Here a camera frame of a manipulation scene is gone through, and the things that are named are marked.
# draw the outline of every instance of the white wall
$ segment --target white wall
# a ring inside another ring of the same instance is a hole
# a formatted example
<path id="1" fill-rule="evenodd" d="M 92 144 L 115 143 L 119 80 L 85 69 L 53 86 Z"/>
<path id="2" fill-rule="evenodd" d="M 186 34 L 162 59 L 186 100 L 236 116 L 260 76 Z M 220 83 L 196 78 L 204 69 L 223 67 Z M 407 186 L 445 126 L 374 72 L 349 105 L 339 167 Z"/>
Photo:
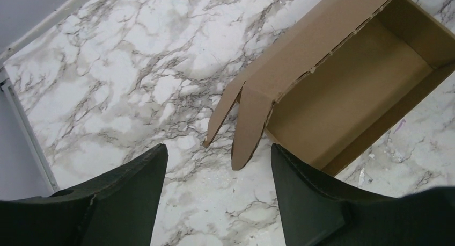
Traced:
<path id="1" fill-rule="evenodd" d="M 0 52 L 67 0 L 0 0 Z"/>
<path id="2" fill-rule="evenodd" d="M 0 91 L 0 200 L 51 194 L 11 105 Z"/>
<path id="3" fill-rule="evenodd" d="M 0 68 L 88 0 L 0 0 Z"/>

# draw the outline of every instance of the open cardboard box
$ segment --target open cardboard box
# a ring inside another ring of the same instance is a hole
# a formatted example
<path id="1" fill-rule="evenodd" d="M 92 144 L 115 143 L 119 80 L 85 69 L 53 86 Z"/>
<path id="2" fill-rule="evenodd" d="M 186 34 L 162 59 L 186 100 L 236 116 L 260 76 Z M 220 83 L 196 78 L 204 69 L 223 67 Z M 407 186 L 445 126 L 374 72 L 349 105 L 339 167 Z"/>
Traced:
<path id="1" fill-rule="evenodd" d="M 264 129 L 336 175 L 455 71 L 455 36 L 411 0 L 322 0 L 226 87 L 208 146 L 240 100 L 232 168 Z"/>

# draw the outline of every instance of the gray marble veining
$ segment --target gray marble veining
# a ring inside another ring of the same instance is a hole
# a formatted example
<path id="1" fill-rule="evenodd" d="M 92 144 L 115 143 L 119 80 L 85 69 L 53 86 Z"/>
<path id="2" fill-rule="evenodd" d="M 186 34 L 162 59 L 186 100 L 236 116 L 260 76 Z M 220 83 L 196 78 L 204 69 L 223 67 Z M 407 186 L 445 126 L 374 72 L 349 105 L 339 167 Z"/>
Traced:
<path id="1" fill-rule="evenodd" d="M 91 0 L 5 64 L 61 188 L 165 143 L 152 245 L 284 245 L 264 137 L 233 172 L 233 111 L 201 147 L 226 84 L 319 0 Z M 455 31 L 453 0 L 414 0 Z M 455 184 L 455 77 L 338 178 L 401 196 Z"/>

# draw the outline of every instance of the torn cardboard edge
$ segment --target torn cardboard edge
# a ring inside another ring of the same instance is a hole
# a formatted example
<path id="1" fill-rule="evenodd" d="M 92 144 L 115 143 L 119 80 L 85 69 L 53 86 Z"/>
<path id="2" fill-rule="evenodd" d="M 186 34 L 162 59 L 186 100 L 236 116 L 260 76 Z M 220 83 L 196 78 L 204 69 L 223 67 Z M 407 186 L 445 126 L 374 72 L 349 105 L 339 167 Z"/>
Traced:
<path id="1" fill-rule="evenodd" d="M 322 0 L 228 84 L 209 121 L 204 146 L 208 146 L 214 139 L 236 98 L 241 96 L 232 147 L 232 168 L 241 169 L 255 151 L 268 125 L 274 104 L 308 74 L 314 73 L 390 1 L 392 0 Z M 353 14 L 356 15 L 354 20 L 342 23 L 337 20 L 350 18 Z M 329 28 L 333 21 L 347 25 L 332 32 L 333 29 Z"/>

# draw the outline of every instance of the marble tile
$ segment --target marble tile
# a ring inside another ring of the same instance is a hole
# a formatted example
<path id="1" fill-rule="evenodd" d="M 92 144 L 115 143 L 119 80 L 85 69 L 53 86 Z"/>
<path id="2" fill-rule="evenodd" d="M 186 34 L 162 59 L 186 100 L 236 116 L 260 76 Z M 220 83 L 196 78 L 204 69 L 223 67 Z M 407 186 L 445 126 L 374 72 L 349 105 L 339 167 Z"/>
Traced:
<path id="1" fill-rule="evenodd" d="M 455 32 L 454 0 L 413 1 Z M 394 197 L 455 185 L 454 91 L 452 74 L 337 178 Z"/>
<path id="2" fill-rule="evenodd" d="M 226 84 L 319 0 L 91 0 L 5 64 L 61 188 L 170 151 L 152 245 L 284 245 L 264 137 L 230 168 Z M 414 0 L 455 31 L 453 0 Z M 450 77 L 338 178 L 400 196 L 453 184 Z"/>

